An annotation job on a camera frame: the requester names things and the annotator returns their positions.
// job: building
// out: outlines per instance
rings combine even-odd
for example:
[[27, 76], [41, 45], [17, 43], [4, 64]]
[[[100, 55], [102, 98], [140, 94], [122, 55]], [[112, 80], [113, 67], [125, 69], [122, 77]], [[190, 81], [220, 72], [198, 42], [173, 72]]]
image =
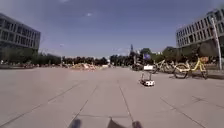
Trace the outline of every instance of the building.
[[206, 44], [207, 50], [216, 52], [216, 43], [211, 18], [214, 19], [220, 46], [224, 47], [224, 7], [220, 7], [208, 12], [204, 17], [188, 24], [176, 31], [176, 41], [178, 48], [185, 48], [193, 44]]
[[41, 33], [0, 13], [0, 48], [29, 48], [38, 51]]

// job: white box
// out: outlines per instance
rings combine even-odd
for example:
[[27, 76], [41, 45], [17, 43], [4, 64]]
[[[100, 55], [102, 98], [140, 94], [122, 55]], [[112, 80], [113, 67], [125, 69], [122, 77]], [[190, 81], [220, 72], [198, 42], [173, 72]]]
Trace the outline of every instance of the white box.
[[144, 66], [144, 70], [153, 70], [153, 65]]

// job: yellow bicycle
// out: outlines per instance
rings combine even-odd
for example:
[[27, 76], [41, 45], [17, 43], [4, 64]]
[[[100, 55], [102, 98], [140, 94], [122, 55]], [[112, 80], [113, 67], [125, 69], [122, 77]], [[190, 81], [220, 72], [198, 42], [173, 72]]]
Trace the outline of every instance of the yellow bicycle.
[[186, 64], [177, 64], [174, 69], [174, 76], [176, 78], [184, 79], [187, 77], [189, 72], [196, 71], [198, 68], [201, 71], [201, 74], [204, 79], [208, 78], [208, 71], [206, 70], [204, 66], [204, 62], [208, 61], [208, 57], [201, 57], [198, 58], [198, 61], [194, 68], [191, 68], [190, 64], [188, 63], [188, 60], [186, 61]]

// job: sign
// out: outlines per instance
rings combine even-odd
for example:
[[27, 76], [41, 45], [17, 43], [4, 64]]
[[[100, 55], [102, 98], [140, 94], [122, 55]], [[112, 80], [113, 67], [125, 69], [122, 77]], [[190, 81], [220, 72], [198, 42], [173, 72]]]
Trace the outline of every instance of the sign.
[[150, 59], [151, 56], [149, 54], [143, 54], [143, 59], [144, 60], [147, 60], [147, 59]]

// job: sky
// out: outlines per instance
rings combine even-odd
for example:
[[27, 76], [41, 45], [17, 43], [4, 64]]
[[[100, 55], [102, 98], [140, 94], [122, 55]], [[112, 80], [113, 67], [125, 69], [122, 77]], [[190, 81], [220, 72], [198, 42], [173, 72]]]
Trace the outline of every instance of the sky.
[[222, 0], [0, 0], [0, 12], [41, 32], [40, 49], [69, 57], [176, 46], [175, 31]]

